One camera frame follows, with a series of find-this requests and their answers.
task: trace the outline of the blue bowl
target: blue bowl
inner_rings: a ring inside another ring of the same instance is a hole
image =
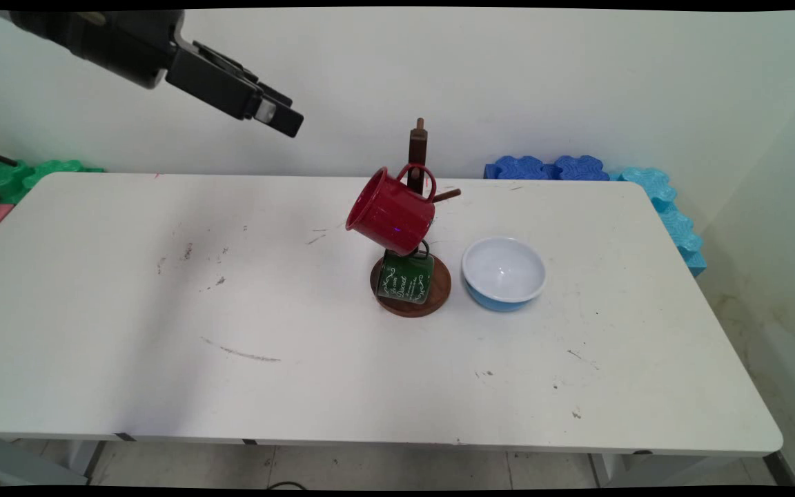
[[[499,312],[517,311],[517,309],[520,309],[524,305],[527,305],[527,302],[529,302],[529,301],[523,301],[523,302],[499,302],[499,301],[490,299],[489,297],[485,297],[485,296],[483,296],[483,293],[480,293],[477,290],[472,289],[471,285],[468,284],[468,280],[466,280],[464,278],[464,276],[462,277],[462,281],[464,282],[464,287],[466,287],[466,289],[468,290],[468,293],[471,294],[471,296],[474,298],[474,300],[476,300],[477,303],[479,303],[483,307],[485,307],[487,309],[490,309],[490,311],[499,311]]]
[[[468,293],[492,311],[516,311],[545,286],[542,258],[513,238],[477,240],[462,255],[462,280]]]

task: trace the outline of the wooden post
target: wooden post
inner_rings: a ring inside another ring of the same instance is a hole
[[[425,166],[425,154],[429,147],[429,132],[425,130],[425,119],[416,119],[416,127],[410,130],[410,153],[408,163],[422,164]],[[422,195],[422,185],[425,183],[425,173],[413,169],[407,176],[406,185],[419,195]]]

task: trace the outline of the blue foam block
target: blue foam block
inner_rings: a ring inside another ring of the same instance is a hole
[[[530,155],[514,158],[505,155],[495,164],[487,164],[483,168],[484,179],[557,179],[553,164],[543,164],[542,161]]]
[[[560,178],[575,182],[608,182],[609,174],[603,172],[603,162],[591,155],[579,158],[564,155],[554,163],[561,169]]]
[[[618,176],[619,182],[632,182],[643,186],[646,195],[656,208],[656,211],[663,212],[668,205],[673,205],[676,198],[676,190],[668,182],[671,177],[654,167],[640,169],[639,167],[628,167],[622,170]]]
[[[658,216],[662,218],[662,223],[665,224],[668,235],[671,236],[671,240],[673,240],[676,248],[679,249],[684,261],[688,261],[700,251],[703,241],[700,236],[695,235],[691,230],[693,222],[682,214],[673,202],[671,202],[669,207],[665,208],[665,211],[659,212]]]
[[[693,257],[685,262],[685,265],[689,267],[689,271],[694,277],[698,277],[698,274],[703,273],[707,269],[707,263],[704,261],[701,252],[695,252]]]

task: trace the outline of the light blue foam block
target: light blue foam block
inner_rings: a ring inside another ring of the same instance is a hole
[[[646,190],[646,195],[649,195],[649,200],[652,201],[653,207],[658,212],[665,211],[666,207],[672,205],[676,198],[676,190],[668,184],[671,181],[671,177],[654,167],[647,169],[628,167],[622,170],[618,180],[619,182],[632,182],[643,186],[643,189]]]
[[[707,269],[707,263],[704,261],[701,252],[695,252],[693,257],[685,262],[685,265],[688,266],[689,271],[691,271],[694,277],[698,277],[698,274],[703,273],[703,271]]]
[[[700,236],[695,235],[695,232],[691,230],[693,221],[682,214],[673,202],[665,208],[665,211],[659,212],[658,216],[662,218],[662,223],[665,224],[668,235],[671,236],[671,240],[673,240],[676,248],[679,249],[684,261],[688,261],[701,250],[703,241]]]

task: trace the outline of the wooden mug stand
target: wooden mug stand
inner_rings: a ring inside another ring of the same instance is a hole
[[[428,145],[429,132],[425,130],[425,121],[420,117],[416,120],[416,129],[410,131],[410,157],[408,162],[425,166],[425,155]],[[425,175],[420,170],[413,169],[406,177],[406,185],[410,186],[417,194],[422,195],[424,177]],[[433,200],[439,202],[460,193],[460,190],[452,190],[441,195],[435,195]],[[379,272],[382,270],[382,258],[380,258],[373,265],[373,270],[370,271],[370,290],[373,291],[373,297],[375,297],[376,302],[379,302],[379,305],[382,305],[386,311],[401,315],[404,318],[421,318],[423,315],[432,314],[432,312],[441,308],[447,302],[447,298],[450,297],[452,277],[450,276],[450,270],[440,259],[433,254],[431,257],[435,258],[435,270],[431,275],[429,298],[423,303],[404,302],[376,295],[376,284],[379,282]]]

